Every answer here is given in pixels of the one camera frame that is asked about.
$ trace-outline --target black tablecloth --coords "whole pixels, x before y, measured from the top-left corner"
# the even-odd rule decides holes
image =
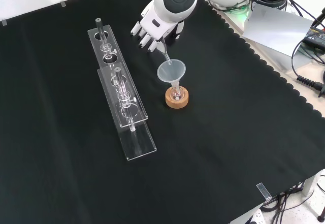
[[[185,62],[168,108],[164,57],[129,32],[151,0],[70,0],[0,27],[0,223],[227,223],[325,168],[324,120],[204,0],[170,57]],[[157,152],[126,161],[87,30],[110,24]]]

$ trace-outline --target plastic funnel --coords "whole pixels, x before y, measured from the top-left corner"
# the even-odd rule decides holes
[[[175,83],[185,74],[186,66],[184,62],[177,59],[171,59],[171,62],[164,61],[157,70],[158,78],[166,83]]]

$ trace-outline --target robot finger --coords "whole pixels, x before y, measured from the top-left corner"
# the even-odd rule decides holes
[[[141,28],[140,23],[137,22],[136,25],[131,30],[131,35],[133,36],[136,35],[139,32],[140,28]]]
[[[156,49],[157,45],[158,45],[158,41],[157,41],[157,40],[154,40],[154,41],[151,43],[151,45],[149,46],[149,48],[148,48],[148,52],[152,52],[152,51],[154,51],[154,50]]]
[[[141,38],[143,38],[144,35],[145,35],[146,33],[147,33],[146,30],[144,30],[144,29],[142,28],[142,29],[140,30],[139,36],[140,36]]]
[[[146,36],[141,40],[139,46],[140,46],[141,48],[143,48],[143,47],[148,43],[148,41],[149,41],[150,39],[151,39],[150,34],[146,34]]]

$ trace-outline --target electronic device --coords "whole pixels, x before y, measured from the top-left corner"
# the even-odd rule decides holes
[[[316,27],[310,27],[306,37],[303,43],[325,51],[325,34],[322,30]]]

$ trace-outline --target robotic hand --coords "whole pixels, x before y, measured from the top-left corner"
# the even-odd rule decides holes
[[[142,19],[131,30],[131,35],[139,33],[141,48],[153,40],[148,51],[154,51],[158,43],[175,28],[177,35],[183,30],[184,19],[192,13],[197,1],[152,0],[141,13]]]

